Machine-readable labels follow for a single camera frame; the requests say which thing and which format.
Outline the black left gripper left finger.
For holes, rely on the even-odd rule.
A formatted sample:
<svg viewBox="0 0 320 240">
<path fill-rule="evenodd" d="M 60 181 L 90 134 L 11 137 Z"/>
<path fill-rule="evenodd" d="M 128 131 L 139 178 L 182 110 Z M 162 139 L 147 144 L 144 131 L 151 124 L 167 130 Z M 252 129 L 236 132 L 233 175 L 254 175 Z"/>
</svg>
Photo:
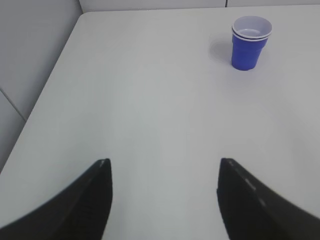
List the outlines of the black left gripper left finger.
<svg viewBox="0 0 320 240">
<path fill-rule="evenodd" d="M 2 240 L 100 240 L 113 200 L 111 161 L 97 160 L 39 208 L 2 227 Z"/>
</svg>

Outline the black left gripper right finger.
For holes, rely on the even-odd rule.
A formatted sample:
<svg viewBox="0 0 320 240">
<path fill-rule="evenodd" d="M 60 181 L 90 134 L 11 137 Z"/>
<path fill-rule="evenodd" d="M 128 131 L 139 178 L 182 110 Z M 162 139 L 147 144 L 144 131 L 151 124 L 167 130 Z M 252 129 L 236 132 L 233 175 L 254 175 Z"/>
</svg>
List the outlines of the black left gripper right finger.
<svg viewBox="0 0 320 240">
<path fill-rule="evenodd" d="M 232 158 L 219 165 L 217 201 L 231 240 L 318 240 L 320 220 L 255 178 Z"/>
</svg>

